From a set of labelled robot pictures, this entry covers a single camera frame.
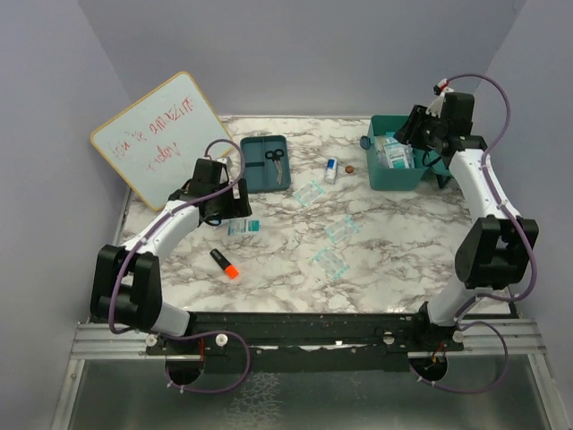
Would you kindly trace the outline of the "teal plaster sheet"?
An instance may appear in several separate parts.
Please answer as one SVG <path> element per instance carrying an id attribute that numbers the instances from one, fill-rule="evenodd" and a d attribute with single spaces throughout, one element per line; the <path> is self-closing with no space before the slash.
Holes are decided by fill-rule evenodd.
<path id="1" fill-rule="evenodd" d="M 332 280 L 338 280 L 348 269 L 348 264 L 331 247 L 324 247 L 312 261 L 320 267 Z"/>
<path id="2" fill-rule="evenodd" d="M 308 207 L 321 195 L 325 194 L 324 189 L 314 180 L 293 193 L 293 197 L 303 207 Z"/>
<path id="3" fill-rule="evenodd" d="M 324 228 L 324 232 L 330 241 L 336 245 L 346 238 L 359 232 L 359 227 L 353 222 L 349 215 L 343 219 L 335 221 Z"/>

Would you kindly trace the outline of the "black handled scissors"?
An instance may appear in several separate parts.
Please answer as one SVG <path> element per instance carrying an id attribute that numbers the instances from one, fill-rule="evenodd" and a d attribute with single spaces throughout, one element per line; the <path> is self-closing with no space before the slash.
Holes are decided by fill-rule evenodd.
<path id="1" fill-rule="evenodd" d="M 277 184 L 282 185 L 283 179 L 283 168 L 282 168 L 282 158 L 285 156 L 285 152 L 282 149 L 267 150 L 265 152 L 265 159 L 271 160 L 277 170 Z"/>

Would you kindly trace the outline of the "long gauze dressing packet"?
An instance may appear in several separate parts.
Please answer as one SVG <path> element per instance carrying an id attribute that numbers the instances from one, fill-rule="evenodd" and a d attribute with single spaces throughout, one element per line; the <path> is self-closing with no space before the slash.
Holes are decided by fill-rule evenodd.
<path id="1" fill-rule="evenodd" d="M 409 169 L 415 166 L 412 148 L 399 142 L 385 146 L 385 155 L 389 168 Z"/>

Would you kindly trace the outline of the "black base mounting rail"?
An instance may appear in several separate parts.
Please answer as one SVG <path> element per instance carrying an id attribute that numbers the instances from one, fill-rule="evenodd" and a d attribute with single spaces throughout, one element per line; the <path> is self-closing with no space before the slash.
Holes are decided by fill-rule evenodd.
<path id="1" fill-rule="evenodd" d="M 208 373 L 406 372 L 408 358 L 428 357 L 438 348 L 460 351 L 454 328 L 438 327 L 414 314 L 192 314 L 189 333 L 197 340 L 159 337 L 152 357 L 188 369 L 204 364 Z"/>

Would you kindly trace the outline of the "black orange highlighter marker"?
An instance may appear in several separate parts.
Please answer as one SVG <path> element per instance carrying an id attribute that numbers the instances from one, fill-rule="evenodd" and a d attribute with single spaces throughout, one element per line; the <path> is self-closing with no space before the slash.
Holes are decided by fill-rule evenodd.
<path id="1" fill-rule="evenodd" d="M 210 256 L 231 280 L 238 277 L 238 269 L 218 249 L 212 249 Z"/>

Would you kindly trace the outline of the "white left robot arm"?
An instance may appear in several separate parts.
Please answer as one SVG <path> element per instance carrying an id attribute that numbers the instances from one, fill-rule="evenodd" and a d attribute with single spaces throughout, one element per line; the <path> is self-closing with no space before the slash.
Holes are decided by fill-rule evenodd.
<path id="1" fill-rule="evenodd" d="M 167 335 L 178 353 L 192 351 L 198 332 L 189 325 L 188 312 L 164 301 L 161 265 L 200 225 L 251 214 L 244 172 L 230 181 L 223 159 L 198 159 L 192 177 L 169 195 L 162 212 L 140 234 L 100 249 L 90 315 L 107 321 L 116 334 L 120 323 L 127 330 Z"/>

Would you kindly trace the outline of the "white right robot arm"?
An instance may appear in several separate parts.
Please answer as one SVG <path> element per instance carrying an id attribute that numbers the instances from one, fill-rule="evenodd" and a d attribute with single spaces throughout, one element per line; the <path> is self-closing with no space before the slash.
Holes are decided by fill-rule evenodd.
<path id="1" fill-rule="evenodd" d="M 396 139 L 421 151 L 435 151 L 458 182 L 472 227 L 459 246 L 455 274 L 447 287 L 422 307 L 427 320 L 411 329 L 413 343 L 431 350 L 480 300 L 510 303 L 502 290 L 536 272 L 533 247 L 539 227 L 509 202 L 492 169 L 483 137 L 472 133 L 475 98 L 437 88 L 429 107 L 413 107 Z"/>

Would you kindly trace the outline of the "yellow framed whiteboard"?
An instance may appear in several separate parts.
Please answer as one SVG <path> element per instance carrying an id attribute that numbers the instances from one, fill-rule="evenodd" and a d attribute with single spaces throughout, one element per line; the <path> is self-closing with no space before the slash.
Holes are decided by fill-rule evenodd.
<path id="1" fill-rule="evenodd" d="M 159 211 L 192 176 L 207 145 L 230 137 L 193 77 L 180 72 L 98 127 L 90 142 Z"/>

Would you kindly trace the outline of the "blue cotton swab bag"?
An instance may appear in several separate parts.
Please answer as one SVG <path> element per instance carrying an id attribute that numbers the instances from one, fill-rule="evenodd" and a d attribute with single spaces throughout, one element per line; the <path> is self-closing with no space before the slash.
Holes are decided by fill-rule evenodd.
<path id="1" fill-rule="evenodd" d="M 395 132 L 387 132 L 385 135 L 386 139 L 389 142 L 397 142 L 397 143 L 401 143 L 401 141 L 397 138 L 396 133 Z"/>

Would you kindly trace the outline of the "yellowish gauze roll bag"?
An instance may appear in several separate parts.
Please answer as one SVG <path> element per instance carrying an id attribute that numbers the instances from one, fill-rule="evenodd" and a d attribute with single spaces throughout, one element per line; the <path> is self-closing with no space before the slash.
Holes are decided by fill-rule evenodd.
<path id="1" fill-rule="evenodd" d="M 374 138 L 374 147 L 377 157 L 377 162 L 382 168 L 388 168 L 388 158 L 386 155 L 386 146 L 388 140 L 385 136 L 376 136 Z"/>

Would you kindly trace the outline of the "small gauze dressing packet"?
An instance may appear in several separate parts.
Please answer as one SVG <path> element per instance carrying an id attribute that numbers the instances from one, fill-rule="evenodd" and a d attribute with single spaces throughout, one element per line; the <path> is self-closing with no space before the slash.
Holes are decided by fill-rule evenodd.
<path id="1" fill-rule="evenodd" d="M 227 225 L 229 236 L 251 236 L 261 232 L 259 219 L 232 219 Z"/>

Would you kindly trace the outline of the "teal medicine kit box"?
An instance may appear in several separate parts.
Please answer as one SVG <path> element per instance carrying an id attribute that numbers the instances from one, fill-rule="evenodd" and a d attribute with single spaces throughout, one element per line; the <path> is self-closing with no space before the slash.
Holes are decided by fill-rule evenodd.
<path id="1" fill-rule="evenodd" d="M 412 191 L 426 173 L 437 177 L 439 188 L 444 188 L 453 177 L 435 151 L 413 149 L 412 168 L 386 168 L 379 162 L 375 139 L 396 132 L 407 116 L 375 115 L 371 117 L 368 133 L 361 137 L 360 146 L 365 150 L 371 189 L 375 191 Z"/>

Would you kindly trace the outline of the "teal divided tray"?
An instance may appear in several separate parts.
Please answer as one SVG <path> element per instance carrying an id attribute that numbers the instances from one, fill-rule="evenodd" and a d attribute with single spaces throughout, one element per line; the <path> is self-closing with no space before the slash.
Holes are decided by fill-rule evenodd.
<path id="1" fill-rule="evenodd" d="M 282 192 L 291 183 L 290 163 L 288 156 L 287 138 L 283 135 L 267 135 L 245 137 L 240 142 L 245 157 L 244 178 L 250 194 Z M 265 159 L 266 151 L 282 149 L 283 179 L 282 185 L 277 184 L 277 170 L 271 160 Z"/>

